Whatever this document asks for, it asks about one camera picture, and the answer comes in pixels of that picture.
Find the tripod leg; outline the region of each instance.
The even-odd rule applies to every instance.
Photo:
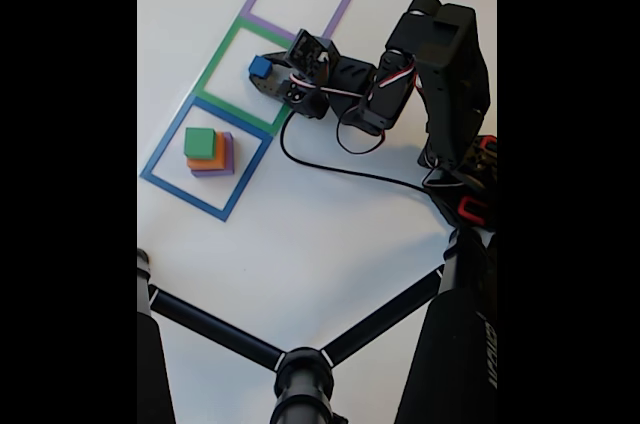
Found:
[[[149,259],[138,249],[137,407],[138,424],[175,424],[158,324],[151,317]]]

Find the green cube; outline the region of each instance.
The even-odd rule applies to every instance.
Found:
[[[184,136],[184,155],[189,159],[213,159],[216,155],[216,131],[187,127]]]

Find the orange cube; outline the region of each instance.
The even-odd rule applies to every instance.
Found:
[[[213,171],[224,169],[225,163],[224,133],[216,132],[216,155],[213,159],[187,159],[187,166],[192,171]]]

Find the red component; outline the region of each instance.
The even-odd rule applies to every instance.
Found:
[[[474,199],[471,196],[464,196],[462,199],[460,199],[460,204],[458,205],[458,214],[460,214],[462,217],[464,217],[468,221],[478,224],[479,226],[484,226],[486,223],[484,217],[476,216],[475,214],[472,214],[471,212],[467,211],[466,209],[467,204],[473,204],[475,206],[482,207],[485,209],[488,208],[489,206],[482,201],[478,201],[477,199]]]
[[[496,136],[484,136],[482,138],[482,141],[480,141],[480,149],[486,149],[487,144],[489,144],[490,142],[495,142],[497,144],[498,138]]]

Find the black wire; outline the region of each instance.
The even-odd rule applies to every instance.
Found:
[[[354,152],[350,149],[347,149],[347,147],[345,147],[345,145],[342,144],[342,141],[340,140],[340,124],[342,124],[342,118],[345,116],[345,114],[355,109],[356,109],[356,106],[347,107],[344,111],[342,111],[342,114],[340,114],[340,117],[338,117],[338,124],[336,125],[336,140],[338,141],[338,144],[340,145],[340,147],[345,151],[347,151],[349,154],[353,154],[354,156],[362,156],[363,154],[369,154],[370,152],[373,152],[376,149],[378,149],[382,144],[384,144],[384,141],[386,140],[387,136],[384,133],[384,131],[382,131],[382,133],[380,134],[380,141],[378,142],[378,144],[376,144],[371,149],[368,149],[366,151]]]
[[[376,176],[375,174],[367,174],[365,172],[347,171],[346,169],[338,169],[336,167],[322,166],[320,164],[313,164],[311,162],[306,162],[306,161],[303,161],[302,159],[298,159],[297,157],[293,157],[291,154],[289,154],[289,152],[284,146],[284,133],[287,130],[287,125],[289,124],[289,121],[291,121],[291,118],[294,116],[294,114],[296,113],[291,112],[291,114],[287,116],[287,118],[284,120],[284,124],[282,124],[282,130],[280,131],[280,148],[282,149],[282,152],[284,153],[284,155],[287,156],[289,159],[291,159],[293,162],[296,162],[303,166],[312,167],[314,169],[321,169],[323,171],[339,172],[341,174],[348,174],[350,176],[367,177],[369,179],[375,179],[376,181],[390,182],[391,184],[397,184],[399,186],[408,187],[409,189],[413,189],[414,191],[421,192],[431,197],[431,192],[428,191],[427,189],[423,189],[422,187],[416,186],[414,184],[409,184],[408,182],[398,181],[397,179],[391,179],[390,177]]]

